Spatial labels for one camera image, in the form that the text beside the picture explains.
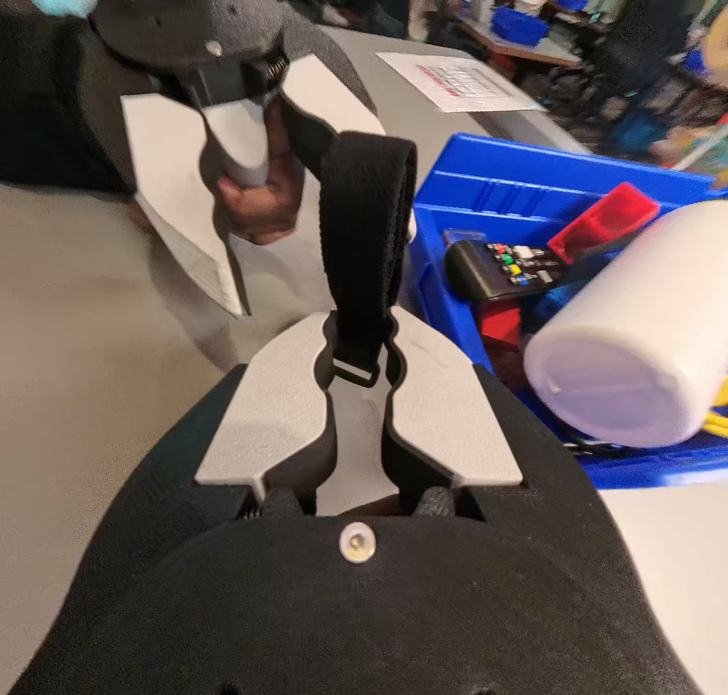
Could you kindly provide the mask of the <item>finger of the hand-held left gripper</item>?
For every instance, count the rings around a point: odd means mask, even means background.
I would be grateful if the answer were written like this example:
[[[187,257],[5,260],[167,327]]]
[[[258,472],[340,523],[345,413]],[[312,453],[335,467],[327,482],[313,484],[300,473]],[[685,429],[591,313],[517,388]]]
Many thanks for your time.
[[[121,107],[135,201],[187,277],[233,318],[248,316],[200,169],[207,144],[202,117],[162,95],[123,95]]]
[[[387,134],[378,117],[313,54],[289,63],[279,95],[291,141]]]

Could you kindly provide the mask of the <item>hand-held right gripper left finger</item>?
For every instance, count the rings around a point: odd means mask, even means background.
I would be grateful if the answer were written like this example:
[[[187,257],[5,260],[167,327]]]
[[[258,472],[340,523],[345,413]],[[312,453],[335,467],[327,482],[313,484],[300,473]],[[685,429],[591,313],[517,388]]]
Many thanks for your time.
[[[336,313],[315,312],[260,349],[248,364],[195,474],[206,486],[246,485],[314,496],[337,463],[328,388]]]

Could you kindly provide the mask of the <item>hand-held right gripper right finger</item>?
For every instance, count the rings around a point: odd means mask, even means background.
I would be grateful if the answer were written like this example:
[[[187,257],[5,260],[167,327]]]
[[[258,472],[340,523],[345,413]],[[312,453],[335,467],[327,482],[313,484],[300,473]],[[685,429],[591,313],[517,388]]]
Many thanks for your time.
[[[399,490],[517,486],[523,474],[475,366],[402,307],[389,310],[381,463]]]

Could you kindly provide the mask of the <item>blue plastic bin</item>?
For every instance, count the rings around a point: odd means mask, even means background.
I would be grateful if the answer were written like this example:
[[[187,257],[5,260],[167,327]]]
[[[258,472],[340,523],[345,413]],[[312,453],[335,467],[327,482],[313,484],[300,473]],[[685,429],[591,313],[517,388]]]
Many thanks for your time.
[[[546,245],[619,184],[628,182],[660,204],[660,215],[726,199],[708,175],[675,172],[592,154],[574,154],[458,133],[450,138],[417,191],[417,231],[410,244],[414,287],[424,319],[474,363],[494,368],[467,301],[456,297],[444,269],[448,229],[479,232],[490,241]],[[659,488],[725,481],[726,438],[706,432],[664,448],[588,454],[525,388],[515,393],[567,446],[599,490]]]

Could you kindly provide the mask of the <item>person's left forearm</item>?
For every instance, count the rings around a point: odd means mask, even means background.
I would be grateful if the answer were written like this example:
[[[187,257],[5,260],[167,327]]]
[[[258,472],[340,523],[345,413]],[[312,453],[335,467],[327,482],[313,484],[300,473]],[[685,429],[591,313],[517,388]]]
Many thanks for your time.
[[[200,47],[172,13],[54,17],[2,0],[2,183],[131,203],[135,180],[119,97],[159,91]]]

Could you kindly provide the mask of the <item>person's left hand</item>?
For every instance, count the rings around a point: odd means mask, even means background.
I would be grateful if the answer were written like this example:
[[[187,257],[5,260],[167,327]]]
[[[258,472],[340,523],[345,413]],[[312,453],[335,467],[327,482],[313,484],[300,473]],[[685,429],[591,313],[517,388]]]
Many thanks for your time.
[[[268,105],[264,120],[268,139],[266,183],[242,187],[224,175],[218,180],[233,233],[260,246],[295,232],[305,182],[305,168],[290,146],[280,99]]]

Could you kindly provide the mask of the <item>black remote control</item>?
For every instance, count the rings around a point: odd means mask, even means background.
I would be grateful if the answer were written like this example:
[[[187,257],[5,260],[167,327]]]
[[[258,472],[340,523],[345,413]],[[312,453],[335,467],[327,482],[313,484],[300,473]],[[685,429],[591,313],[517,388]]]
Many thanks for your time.
[[[557,288],[565,281],[569,265],[549,247],[463,239],[447,249],[444,270],[454,295],[490,303]]]

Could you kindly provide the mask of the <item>white plastic bottle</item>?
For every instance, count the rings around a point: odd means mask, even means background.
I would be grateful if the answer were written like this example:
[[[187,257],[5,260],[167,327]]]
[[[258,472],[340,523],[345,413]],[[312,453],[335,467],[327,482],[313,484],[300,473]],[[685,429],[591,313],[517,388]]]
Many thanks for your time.
[[[659,448],[696,435],[727,369],[727,202],[657,219],[529,341],[526,378],[591,437]]]

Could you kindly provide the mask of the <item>small blue bin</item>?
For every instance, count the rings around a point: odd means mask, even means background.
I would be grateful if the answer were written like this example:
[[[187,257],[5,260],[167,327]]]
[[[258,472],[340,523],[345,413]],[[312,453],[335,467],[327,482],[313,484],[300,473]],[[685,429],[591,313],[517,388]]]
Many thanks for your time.
[[[505,41],[535,47],[548,35],[550,24],[539,17],[503,5],[493,13],[491,30]]]

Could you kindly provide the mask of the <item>red hollow plastic block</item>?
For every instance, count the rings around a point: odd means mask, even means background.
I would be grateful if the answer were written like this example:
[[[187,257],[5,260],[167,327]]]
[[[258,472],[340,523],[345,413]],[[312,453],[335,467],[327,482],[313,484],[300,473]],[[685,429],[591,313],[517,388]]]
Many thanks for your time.
[[[661,203],[622,182],[548,241],[563,262],[575,263],[588,250],[638,231],[654,220]]]

